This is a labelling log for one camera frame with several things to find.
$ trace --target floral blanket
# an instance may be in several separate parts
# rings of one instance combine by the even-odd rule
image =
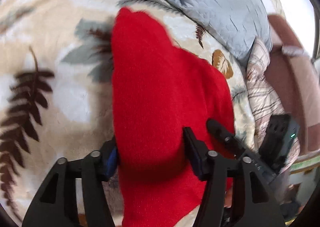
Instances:
[[[233,99],[236,134],[253,146],[254,118],[237,62],[166,1],[0,3],[0,203],[19,226],[58,158],[83,158],[113,136],[110,36],[122,6],[148,12],[166,26],[178,46],[224,74]],[[105,185],[105,194],[120,225],[123,207],[116,176]],[[83,214],[81,191],[77,195]],[[177,226],[188,226],[192,215]]]

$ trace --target black device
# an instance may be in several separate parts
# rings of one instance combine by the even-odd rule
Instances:
[[[285,226],[271,189],[250,157],[224,158],[198,140],[190,127],[183,128],[183,139],[194,174],[207,181],[193,227]],[[225,210],[227,177],[233,178],[233,194],[232,207]]]
[[[276,174],[284,167],[299,129],[299,125],[288,114],[271,116],[259,155]]]
[[[250,157],[268,184],[284,167],[299,128],[292,116],[288,114],[272,115],[259,153],[255,153],[218,121],[213,119],[207,121],[208,131],[234,153],[237,159]]]

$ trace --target red cloth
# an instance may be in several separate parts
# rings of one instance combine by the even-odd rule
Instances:
[[[172,227],[200,204],[205,187],[184,155],[182,127],[232,158],[206,130],[213,118],[234,132],[230,91],[217,69],[173,46],[144,12],[121,9],[111,44],[122,224]]]

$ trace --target brown fern pattern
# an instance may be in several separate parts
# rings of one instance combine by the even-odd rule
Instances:
[[[202,47],[202,49],[203,49],[202,38],[203,38],[205,33],[206,33],[206,30],[202,26],[197,24],[197,27],[196,27],[196,38],[199,40],[199,44]]]
[[[89,35],[94,36],[99,40],[99,46],[96,47],[97,53],[99,54],[110,54],[111,53],[111,33],[102,31],[101,29],[90,29]]]
[[[15,75],[18,85],[11,88],[13,96],[9,102],[12,106],[7,111],[8,117],[0,124],[1,127],[9,127],[0,135],[0,189],[4,192],[7,206],[20,221],[22,220],[17,214],[16,204],[12,200],[12,185],[16,184],[12,174],[19,176],[14,161],[24,168],[21,150],[30,153],[26,137],[39,141],[31,118],[38,125],[42,125],[37,104],[48,108],[48,102],[42,92],[52,92],[45,79],[54,77],[52,71],[38,68],[35,53],[31,47],[29,50],[34,58],[35,70]]]

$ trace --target metal pin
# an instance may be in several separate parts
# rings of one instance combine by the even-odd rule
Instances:
[[[66,158],[59,158],[58,161],[57,161],[57,163],[58,163],[59,165],[62,165],[62,164],[64,164],[64,163],[66,163],[66,162],[67,162],[67,159],[66,159]]]
[[[248,164],[252,162],[251,158],[249,157],[244,157],[242,160],[244,161],[244,163],[248,163]]]
[[[101,155],[101,153],[100,153],[100,151],[96,150],[96,151],[92,151],[90,155],[93,158],[97,158]]]
[[[214,151],[214,150],[210,150],[210,151],[208,151],[208,155],[210,157],[216,157],[216,156],[218,156],[218,153],[216,151]]]

